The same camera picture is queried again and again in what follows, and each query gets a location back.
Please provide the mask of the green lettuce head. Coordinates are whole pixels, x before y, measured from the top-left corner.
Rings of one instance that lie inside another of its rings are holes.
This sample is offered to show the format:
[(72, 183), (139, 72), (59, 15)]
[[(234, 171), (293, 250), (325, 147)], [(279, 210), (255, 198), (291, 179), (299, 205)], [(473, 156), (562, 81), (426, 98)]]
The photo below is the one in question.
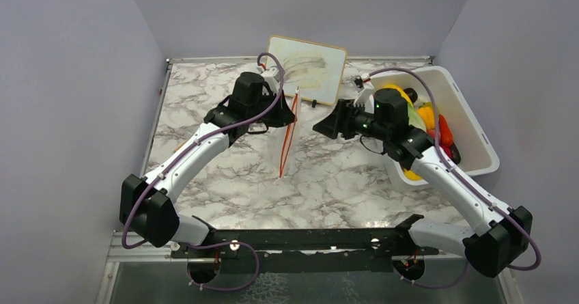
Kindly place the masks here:
[(427, 131), (422, 117), (417, 113), (416, 109), (411, 104), (408, 104), (408, 123), (409, 125), (421, 129), (425, 132)]

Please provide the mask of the clear zip top bag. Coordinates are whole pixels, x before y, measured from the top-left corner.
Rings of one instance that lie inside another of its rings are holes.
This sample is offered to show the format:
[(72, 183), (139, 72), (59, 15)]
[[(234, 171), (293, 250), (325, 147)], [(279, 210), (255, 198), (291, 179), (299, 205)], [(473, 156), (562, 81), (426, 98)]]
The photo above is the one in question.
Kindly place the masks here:
[(269, 159), (275, 168), (278, 179), (295, 168), (295, 153), (300, 139), (300, 129), (302, 117), (300, 116), (302, 96), (300, 88), (297, 87), (289, 106), (294, 114), (294, 121), (288, 126), (278, 128), (271, 134), (271, 140), (268, 144)]

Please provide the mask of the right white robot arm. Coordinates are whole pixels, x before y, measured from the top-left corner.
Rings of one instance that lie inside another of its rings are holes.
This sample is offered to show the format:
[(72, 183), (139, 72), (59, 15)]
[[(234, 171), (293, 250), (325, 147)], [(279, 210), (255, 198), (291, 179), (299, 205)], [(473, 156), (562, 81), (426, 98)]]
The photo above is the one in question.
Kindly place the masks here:
[(408, 101), (396, 89), (380, 89), (373, 96), (373, 111), (366, 112), (354, 100), (340, 99), (334, 110), (313, 126), (330, 139), (356, 135), (379, 140), (383, 152), (438, 189), (468, 223), (458, 227), (420, 218), (394, 235), (395, 248), (410, 254), (419, 247), (433, 247), (466, 258), (486, 277), (495, 277), (528, 248), (541, 254), (530, 232), (532, 214), (500, 201), (463, 172), (441, 151), (424, 130), (409, 123)]

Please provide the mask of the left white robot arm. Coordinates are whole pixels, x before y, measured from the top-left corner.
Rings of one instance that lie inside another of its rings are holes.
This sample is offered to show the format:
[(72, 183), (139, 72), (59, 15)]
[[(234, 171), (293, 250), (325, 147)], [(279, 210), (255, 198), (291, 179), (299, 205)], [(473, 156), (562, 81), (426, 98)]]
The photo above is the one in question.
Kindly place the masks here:
[(162, 247), (168, 242), (188, 243), (204, 257), (214, 250), (209, 224), (197, 217), (179, 215), (175, 203), (190, 181), (215, 157), (249, 131), (249, 125), (287, 126), (295, 115), (283, 95), (283, 70), (269, 68), (260, 74), (243, 72), (233, 92), (208, 111), (203, 123), (170, 158), (144, 176), (129, 175), (122, 183), (119, 219), (124, 225), (122, 246), (129, 231), (142, 243)]

